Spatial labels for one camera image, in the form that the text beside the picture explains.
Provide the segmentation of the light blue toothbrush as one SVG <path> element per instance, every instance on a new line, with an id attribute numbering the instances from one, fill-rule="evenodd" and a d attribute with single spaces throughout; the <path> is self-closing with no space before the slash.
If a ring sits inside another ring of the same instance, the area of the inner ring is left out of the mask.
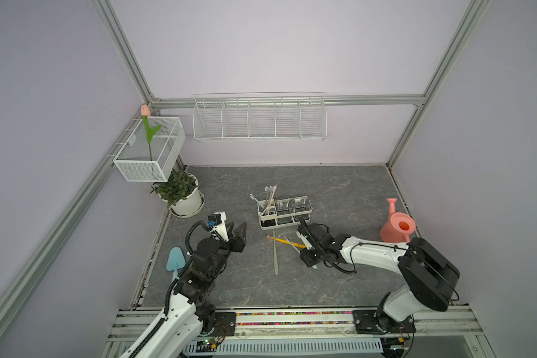
<path id="1" fill-rule="evenodd" d="M 250 194 L 249 197 L 255 201 L 257 203 L 257 206 L 259 208 L 259 211 L 264 211 L 265 210 L 265 204 L 262 203 L 262 201 L 259 201 L 253 194 Z"/>
<path id="2" fill-rule="evenodd" d="M 290 246 L 292 246 L 293 249 L 294 249 L 294 250 L 298 253 L 298 255 L 302 258 L 302 256 L 301 256 L 301 251 L 300 251 L 300 249 L 299 249 L 297 246 L 294 245 L 295 243 L 292 243 L 292 242 L 288 239 L 287 236 L 283 236 L 283 240 L 285 240 Z M 312 267 L 313 269 L 317 269 L 317 266 L 316 266 L 316 265 L 313 265 L 313 266 L 311 266 L 311 267 Z"/>

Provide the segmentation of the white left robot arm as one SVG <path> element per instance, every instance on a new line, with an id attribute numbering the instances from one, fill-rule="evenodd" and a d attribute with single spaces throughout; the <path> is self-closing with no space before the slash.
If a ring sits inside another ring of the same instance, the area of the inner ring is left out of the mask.
<path id="1" fill-rule="evenodd" d="M 216 307 L 207 299 L 229 256 L 246 247 L 247 227 L 215 215 L 192 225 L 184 240 L 189 261 L 170 283 L 163 309 L 123 357 L 179 357 L 199 334 L 213 330 Z"/>

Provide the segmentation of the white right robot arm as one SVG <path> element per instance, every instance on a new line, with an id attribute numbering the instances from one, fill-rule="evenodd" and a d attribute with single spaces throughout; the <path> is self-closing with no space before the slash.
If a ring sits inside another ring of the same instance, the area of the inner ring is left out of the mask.
<path id="1" fill-rule="evenodd" d="M 353 311 L 358 334 L 416 332 L 413 316 L 422 310 L 445 312 L 459 299 L 459 269 L 427 240 L 379 243 L 347 234 L 332 237 L 326 225 L 300 220 L 297 236 L 305 245 L 300 258 L 308 267 L 323 263 L 344 274 L 371 266 L 400 274 L 405 284 L 383 296 L 377 308 Z"/>

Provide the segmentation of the yellow toothbrush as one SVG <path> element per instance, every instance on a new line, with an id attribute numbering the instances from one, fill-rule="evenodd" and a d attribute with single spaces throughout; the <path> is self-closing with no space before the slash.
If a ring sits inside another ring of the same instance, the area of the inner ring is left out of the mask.
<path id="1" fill-rule="evenodd" d="M 294 246 L 297 249 L 305 249 L 306 248 L 305 245 L 302 245 L 302 244 L 299 244 L 299 243 L 293 243 L 293 242 L 291 242 L 289 240 L 279 239 L 279 238 L 273 237 L 271 235 L 268 235 L 267 238 L 270 239 L 270 240 L 274 240 L 276 242 L 279 242 L 279 243 L 285 243 L 285 244 L 288 244 L 290 246 Z"/>

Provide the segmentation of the grey toothbrush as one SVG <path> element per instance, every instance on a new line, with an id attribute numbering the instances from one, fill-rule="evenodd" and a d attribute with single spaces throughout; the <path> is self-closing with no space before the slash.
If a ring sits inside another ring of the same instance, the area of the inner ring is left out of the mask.
<path id="1" fill-rule="evenodd" d="M 273 243 L 273 259 L 274 259 L 274 274 L 279 275 L 279 264 L 278 264 L 278 257 L 277 257 L 277 241 L 275 239 L 276 232 L 272 231 L 272 243 Z"/>

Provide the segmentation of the beige toothbrush holder tray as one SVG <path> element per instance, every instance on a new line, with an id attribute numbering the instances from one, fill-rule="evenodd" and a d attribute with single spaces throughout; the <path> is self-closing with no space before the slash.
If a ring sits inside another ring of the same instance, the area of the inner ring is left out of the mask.
<path id="1" fill-rule="evenodd" d="M 262 230 L 268 231 L 278 228 L 295 227 L 301 221 L 309 223 L 313 212 L 313 205 L 308 196 L 273 200 L 257 203 L 257 215 Z"/>

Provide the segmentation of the teal hand shovel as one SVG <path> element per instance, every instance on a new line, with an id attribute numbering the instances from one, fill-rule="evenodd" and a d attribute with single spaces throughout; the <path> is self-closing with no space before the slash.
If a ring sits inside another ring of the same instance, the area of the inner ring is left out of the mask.
<path id="1" fill-rule="evenodd" d="M 186 265 L 183 250 L 180 247 L 174 247 L 170 250 L 166 262 L 166 270 L 172 275 L 172 280 L 178 278 L 179 271 Z"/>

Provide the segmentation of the potted green plant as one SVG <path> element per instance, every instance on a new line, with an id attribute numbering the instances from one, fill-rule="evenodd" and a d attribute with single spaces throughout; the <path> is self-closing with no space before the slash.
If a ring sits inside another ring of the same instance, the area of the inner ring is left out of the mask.
<path id="1" fill-rule="evenodd" d="M 152 193 L 157 194 L 166 203 L 169 212 L 178 218 L 195 216 L 204 206 L 198 179 L 186 171 L 172 170 L 167 182 L 152 184 Z"/>

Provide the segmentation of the pink watering can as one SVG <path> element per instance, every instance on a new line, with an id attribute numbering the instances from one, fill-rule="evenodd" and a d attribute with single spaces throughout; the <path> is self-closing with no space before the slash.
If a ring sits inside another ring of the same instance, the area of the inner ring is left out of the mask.
<path id="1" fill-rule="evenodd" d="M 396 211 L 396 198 L 388 198 L 386 201 L 389 203 L 389 216 L 380 229 L 380 238 L 385 243 L 409 243 L 410 236 L 416 231 L 415 221 L 406 213 Z"/>

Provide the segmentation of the artificial pink tulip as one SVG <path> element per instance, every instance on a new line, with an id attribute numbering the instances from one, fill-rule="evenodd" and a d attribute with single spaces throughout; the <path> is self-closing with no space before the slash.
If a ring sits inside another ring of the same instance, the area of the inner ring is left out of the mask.
<path id="1" fill-rule="evenodd" d="M 155 134 L 161 129 L 162 125 L 156 125 L 154 127 L 150 126 L 149 124 L 149 116 L 151 116 L 151 110 L 147 104 L 143 104 L 140 108 L 140 114 L 141 119 L 143 123 L 143 127 L 146 132 L 146 142 L 148 144 L 149 148 L 149 157 L 150 160 L 153 160 L 153 154 L 152 154 L 152 140 L 155 136 Z"/>

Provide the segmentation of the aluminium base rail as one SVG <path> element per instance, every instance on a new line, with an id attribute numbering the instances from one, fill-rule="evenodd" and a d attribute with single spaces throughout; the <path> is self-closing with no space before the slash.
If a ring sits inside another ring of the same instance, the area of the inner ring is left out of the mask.
<path id="1" fill-rule="evenodd" d="M 422 310 L 395 332 L 357 331 L 374 312 L 371 308 L 297 308 L 219 310 L 215 333 L 189 341 L 188 357 L 307 356 L 323 354 L 408 354 L 425 337 L 459 337 L 470 357 L 495 354 L 468 306 L 445 312 Z"/>

